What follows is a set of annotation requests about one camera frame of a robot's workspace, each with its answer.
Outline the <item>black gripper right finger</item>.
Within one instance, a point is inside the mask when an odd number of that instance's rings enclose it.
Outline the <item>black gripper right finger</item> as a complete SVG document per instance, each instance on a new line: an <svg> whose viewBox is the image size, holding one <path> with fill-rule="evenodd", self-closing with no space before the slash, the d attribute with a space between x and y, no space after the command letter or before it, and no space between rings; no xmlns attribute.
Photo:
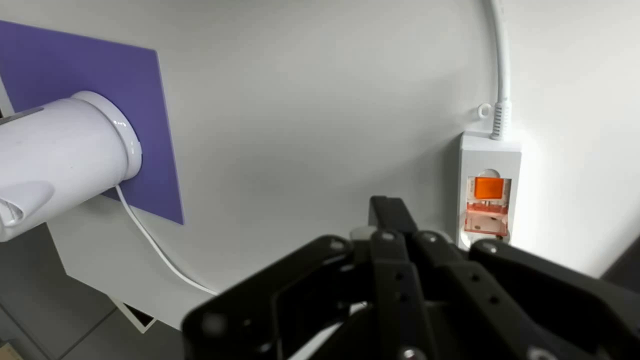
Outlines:
<svg viewBox="0 0 640 360"><path fill-rule="evenodd" d="M405 239L429 299L449 303L496 354L541 360L640 360L640 297L501 240L467 252L421 233L401 199L374 196L371 222Z"/></svg>

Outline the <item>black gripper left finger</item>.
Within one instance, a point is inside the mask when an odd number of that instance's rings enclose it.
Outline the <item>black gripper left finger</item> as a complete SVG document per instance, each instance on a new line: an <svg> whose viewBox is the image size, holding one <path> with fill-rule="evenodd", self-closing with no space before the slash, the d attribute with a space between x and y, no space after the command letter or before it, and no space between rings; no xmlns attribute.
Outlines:
<svg viewBox="0 0 640 360"><path fill-rule="evenodd" d="M290 360L339 325L307 360L372 360L372 317L352 287L354 245L321 236L190 311L182 321L186 360Z"/></svg>

